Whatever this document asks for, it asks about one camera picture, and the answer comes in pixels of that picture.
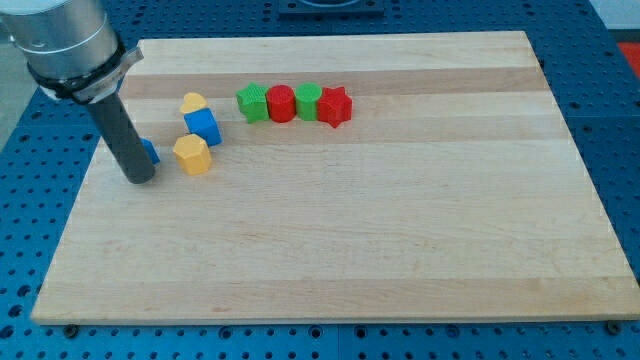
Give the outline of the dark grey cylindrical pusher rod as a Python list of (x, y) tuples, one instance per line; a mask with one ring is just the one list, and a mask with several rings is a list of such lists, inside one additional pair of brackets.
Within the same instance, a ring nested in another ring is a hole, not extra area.
[(155, 166), (119, 96), (112, 93), (86, 108), (126, 179), (132, 184), (151, 180)]

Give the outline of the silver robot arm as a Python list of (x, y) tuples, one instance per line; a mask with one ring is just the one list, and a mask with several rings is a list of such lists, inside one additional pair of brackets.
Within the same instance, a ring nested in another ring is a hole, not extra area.
[(143, 55), (126, 48), (101, 2), (1, 0), (1, 21), (44, 93), (87, 108), (127, 180), (152, 179), (154, 164), (118, 95)]

